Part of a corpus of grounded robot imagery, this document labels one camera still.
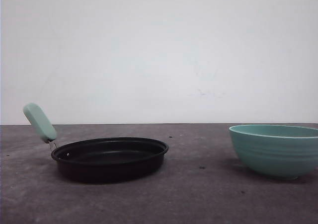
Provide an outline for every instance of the black frying pan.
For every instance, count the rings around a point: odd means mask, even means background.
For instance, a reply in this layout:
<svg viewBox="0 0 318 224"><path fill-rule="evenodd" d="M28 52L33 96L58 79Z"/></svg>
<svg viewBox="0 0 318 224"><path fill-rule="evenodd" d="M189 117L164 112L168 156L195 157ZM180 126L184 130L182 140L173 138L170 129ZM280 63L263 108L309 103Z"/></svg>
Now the black frying pan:
<svg viewBox="0 0 318 224"><path fill-rule="evenodd" d="M30 103L23 112L42 140L50 143L57 133L41 108ZM142 177L160 168L168 151L164 142L134 137L80 141L52 151L58 170L80 182L119 182Z"/></svg>

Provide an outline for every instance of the mint green handle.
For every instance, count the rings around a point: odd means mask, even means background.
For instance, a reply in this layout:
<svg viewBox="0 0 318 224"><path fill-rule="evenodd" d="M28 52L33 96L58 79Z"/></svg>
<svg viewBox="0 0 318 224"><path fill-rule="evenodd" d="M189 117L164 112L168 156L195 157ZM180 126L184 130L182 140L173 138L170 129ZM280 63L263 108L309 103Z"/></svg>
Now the mint green handle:
<svg viewBox="0 0 318 224"><path fill-rule="evenodd" d="M38 105L34 103L25 105L23 113L45 143L56 139L56 130Z"/></svg>

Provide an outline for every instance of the white backdrop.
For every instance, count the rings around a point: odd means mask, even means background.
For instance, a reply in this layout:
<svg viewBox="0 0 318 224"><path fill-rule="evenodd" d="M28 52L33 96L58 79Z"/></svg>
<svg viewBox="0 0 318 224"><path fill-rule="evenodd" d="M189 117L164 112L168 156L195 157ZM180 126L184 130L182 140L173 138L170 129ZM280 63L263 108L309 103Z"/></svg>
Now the white backdrop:
<svg viewBox="0 0 318 224"><path fill-rule="evenodd" d="M318 120L318 0L2 0L1 123Z"/></svg>

